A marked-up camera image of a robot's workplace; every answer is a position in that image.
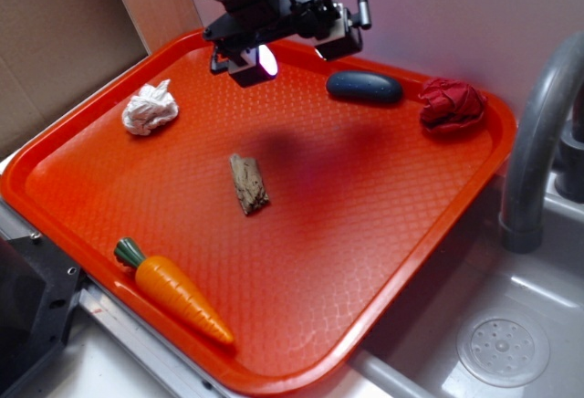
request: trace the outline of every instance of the toy carrot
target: toy carrot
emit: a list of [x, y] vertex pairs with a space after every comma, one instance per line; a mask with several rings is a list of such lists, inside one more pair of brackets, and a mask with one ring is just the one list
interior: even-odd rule
[[199, 288], [169, 258], [145, 257], [128, 237], [118, 242], [114, 255], [136, 269], [136, 284], [161, 308], [223, 344], [233, 343], [233, 334]]

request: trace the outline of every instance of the metal faucet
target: metal faucet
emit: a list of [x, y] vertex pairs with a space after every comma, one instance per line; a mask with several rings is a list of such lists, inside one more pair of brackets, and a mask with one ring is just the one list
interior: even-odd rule
[[558, 193], [584, 203], [584, 31], [554, 51], [519, 122], [499, 215], [506, 249], [527, 253], [541, 245], [552, 164]]

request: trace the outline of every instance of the drain cover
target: drain cover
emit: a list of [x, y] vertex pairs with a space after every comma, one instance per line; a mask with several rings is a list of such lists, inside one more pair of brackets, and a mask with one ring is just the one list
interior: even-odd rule
[[458, 332], [464, 367], [482, 382], [517, 387], [535, 380], [548, 366], [546, 333], [513, 310], [489, 309], [468, 319]]

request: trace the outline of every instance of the orange tray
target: orange tray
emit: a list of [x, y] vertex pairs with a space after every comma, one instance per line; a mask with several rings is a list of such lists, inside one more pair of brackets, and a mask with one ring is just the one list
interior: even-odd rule
[[[250, 89], [209, 73], [196, 32], [173, 41], [40, 134], [0, 191], [109, 292], [224, 386], [293, 391], [349, 356], [508, 155], [516, 122], [493, 95], [473, 129], [432, 138], [425, 76], [309, 47], [271, 47], [276, 80]], [[331, 98], [327, 77], [400, 81], [389, 108]], [[179, 117], [133, 136], [121, 112], [171, 79]], [[271, 204], [245, 217], [229, 156], [257, 159]], [[225, 350], [167, 317], [114, 258], [123, 236], [172, 258], [235, 335]]]

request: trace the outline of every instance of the gray sink basin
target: gray sink basin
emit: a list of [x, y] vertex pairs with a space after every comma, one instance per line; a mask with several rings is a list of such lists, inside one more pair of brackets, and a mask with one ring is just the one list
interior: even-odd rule
[[407, 396], [584, 396], [584, 205], [548, 195], [543, 246], [516, 255], [500, 201], [492, 183], [361, 345]]

